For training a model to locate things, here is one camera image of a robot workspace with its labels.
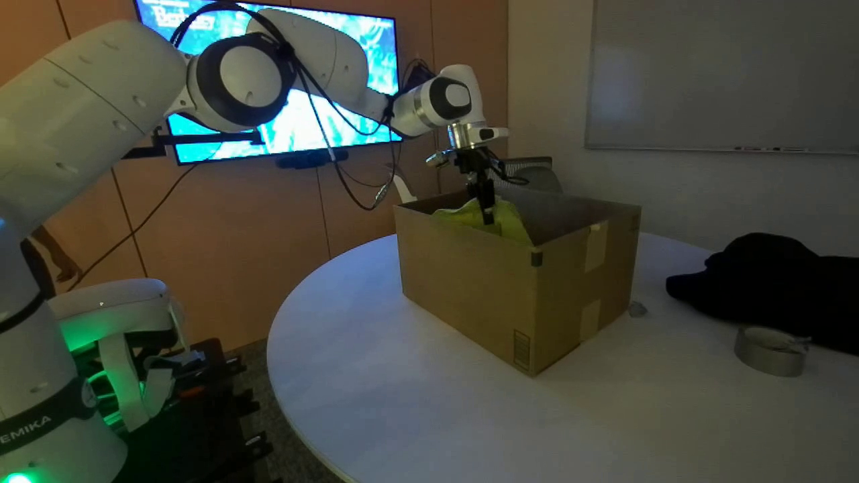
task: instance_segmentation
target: cable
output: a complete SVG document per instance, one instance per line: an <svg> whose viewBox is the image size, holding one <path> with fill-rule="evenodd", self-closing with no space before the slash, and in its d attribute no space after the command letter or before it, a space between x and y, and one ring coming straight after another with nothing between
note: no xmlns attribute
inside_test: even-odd
<svg viewBox="0 0 859 483"><path fill-rule="evenodd" d="M355 124L349 120L349 114L342 112L342 108L334 105L334 102L326 96L326 90L325 90L322 84L309 72L309 66L302 66L302 61L300 61L297 57L294 57L291 61L294 61L294 72L297 72L300 78L310 81L310 86L320 90L320 96L333 108L333 112L334 112L352 132L357 132L357 133L361 133L361 137L376 137L384 125L388 125L392 112L385 110L384 118L376 120L376 128L373 128L373 132L361 132L360 125L355 125Z"/></svg>
<svg viewBox="0 0 859 483"><path fill-rule="evenodd" d="M326 140L322 114L320 114L316 102L310 100L310 90L309 90L309 78L310 78L310 72L306 72L306 70L300 66L300 70L297 70L297 81L300 81L300 86L302 86L302 90L306 90L306 96L309 96L313 120L316 120L320 133L322 133L322 141L325 141L325 147L326 147L326 157L330 157L330 163L333 163L334 175L338 175L342 190L347 190L347 196L352 199L352 203L357 203L357 207L364 208L364 212L379 208L380 202L384 202L384 196L385 196L385 190L388 190L392 183L395 183L395 163L392 163L392 171L388 171L385 183L379 186L379 190L376 190L376 196L373 196L373 203L360 202L360 199L355 196L352 186L347 183L347 175L342 175L342 168L340 168L340 163L338 163L338 157L334 157L334 152L333 152L333 147L330 147L330 140Z"/></svg>
<svg viewBox="0 0 859 483"><path fill-rule="evenodd" d="M167 194L157 199L157 203L138 220L138 224L134 224L124 239L117 239L108 253L102 253L93 263L89 263L79 275L67 288L74 290L96 266L102 266L114 249L120 249L132 237L137 237L152 216L156 212L172 199L172 194L180 188L180 183L195 168L198 163L192 163L189 168L185 168L169 188Z"/></svg>
<svg viewBox="0 0 859 483"><path fill-rule="evenodd" d="M114 194L117 194L117 203L120 203L120 208L124 208L125 224L132 228L132 212L129 212L124 188L120 188L117 175L114 175L112 167L109 167L109 180L112 180L112 188L114 188ZM149 275L149 270L144 269L144 257L141 257L141 249L138 249L137 237L134 237L132 241L134 241L134 255L137 255L137 263L138 263L138 269L141 269L141 275Z"/></svg>
<svg viewBox="0 0 859 483"><path fill-rule="evenodd" d="M55 10L58 10L58 21L62 21L62 31L63 38L71 38L70 21L63 15L62 0L54 0Z"/></svg>
<svg viewBox="0 0 859 483"><path fill-rule="evenodd" d="M398 147L398 145L388 145L388 167L395 167L398 168L398 163L400 163L400 156L402 156L402 147ZM342 168L342 176L349 176L355 186L361 186L361 188L380 188L384 183L368 183L368 180L360 180L355 171L349 171L349 168Z"/></svg>

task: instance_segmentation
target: black cloth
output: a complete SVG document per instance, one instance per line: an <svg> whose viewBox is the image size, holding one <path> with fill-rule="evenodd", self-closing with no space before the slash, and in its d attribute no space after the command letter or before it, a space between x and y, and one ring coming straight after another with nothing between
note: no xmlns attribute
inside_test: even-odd
<svg viewBox="0 0 859 483"><path fill-rule="evenodd" d="M702 270L667 275L665 290L708 316L777 328L859 353L859 257L745 234L706 257Z"/></svg>

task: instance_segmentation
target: television screen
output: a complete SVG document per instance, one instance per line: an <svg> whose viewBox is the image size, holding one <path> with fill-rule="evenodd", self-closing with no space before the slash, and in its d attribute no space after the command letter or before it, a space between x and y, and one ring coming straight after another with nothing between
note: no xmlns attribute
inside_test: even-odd
<svg viewBox="0 0 859 483"><path fill-rule="evenodd" d="M172 38L185 15L198 10L211 0L134 0L137 15L144 27L157 31L161 38ZM368 53L368 86L380 94L398 94L398 23L388 15L368 15L368 12L342 12L342 10L313 10L313 8L286 8L286 6L261 6L261 3L238 3L246 10L282 8L309 19L316 19L326 27L334 27L355 38ZM243 34L250 15L240 10L215 10L198 15L185 31L180 51L198 53L211 41ZM175 145L176 163L207 163L207 160L240 160L240 157L278 157L289 163L300 160L306 152L316 152L326 157L326 145L313 118L313 102L320 112L320 124L325 125L325 137L330 147L338 152L360 145L385 145L400 141L400 137L371 118L352 114L349 110L333 110L326 100L309 96L306 90L289 90L286 108L269 124L257 125L263 141L255 145L250 140L238 141L181 141ZM167 128L172 137L185 133L215 133L211 128L185 118L167 114Z"/></svg>

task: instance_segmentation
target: wooden wall panel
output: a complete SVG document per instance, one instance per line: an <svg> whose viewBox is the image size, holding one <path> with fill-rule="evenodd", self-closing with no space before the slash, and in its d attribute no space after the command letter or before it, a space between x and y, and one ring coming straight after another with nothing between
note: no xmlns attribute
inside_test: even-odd
<svg viewBox="0 0 859 483"><path fill-rule="evenodd" d="M112 19L134 19L134 0L62 0L58 6L71 34Z"/></svg>
<svg viewBox="0 0 859 483"><path fill-rule="evenodd" d="M340 175L349 183L352 196L361 207L373 207L379 188L388 176L388 157L385 152L373 151L373 156L340 160ZM368 212L349 199L334 167L320 168L320 190L325 203L330 255L347 253L361 241L371 241L395 230L395 220L392 220L395 194L388 194L373 212Z"/></svg>
<svg viewBox="0 0 859 483"><path fill-rule="evenodd" d="M506 124L506 3L432 0L435 63L470 63L481 81L486 124ZM506 141L487 145L506 156ZM461 188L455 168L442 168L440 190Z"/></svg>
<svg viewBox="0 0 859 483"><path fill-rule="evenodd" d="M117 167L134 222L181 175L164 157ZM185 305L189 341L243 345L269 333L282 297L326 259L316 175L192 168L138 230L147 275Z"/></svg>
<svg viewBox="0 0 859 483"><path fill-rule="evenodd" d="M54 0L0 3L0 84L67 41Z"/></svg>
<svg viewBox="0 0 859 483"><path fill-rule="evenodd" d="M90 274L79 282L79 288L141 275L141 266L137 263L137 253L132 245L120 245L109 257L96 263L120 239L129 237L129 222L125 222L117 188L109 171L102 175L90 188L85 188L67 207L62 207L46 222L46 228L54 234L54 239L67 249L67 255L79 269L90 269Z"/></svg>

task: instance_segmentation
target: white round table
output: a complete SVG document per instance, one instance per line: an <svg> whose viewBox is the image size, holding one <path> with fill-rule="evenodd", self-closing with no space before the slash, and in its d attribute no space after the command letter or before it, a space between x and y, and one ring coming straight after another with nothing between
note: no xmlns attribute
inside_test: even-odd
<svg viewBox="0 0 859 483"><path fill-rule="evenodd" d="M529 379L400 290L398 239L316 269L269 333L278 408L347 479L859 479L859 360L812 348L799 379L736 360L736 328L670 301L706 253L640 234L634 301Z"/></svg>

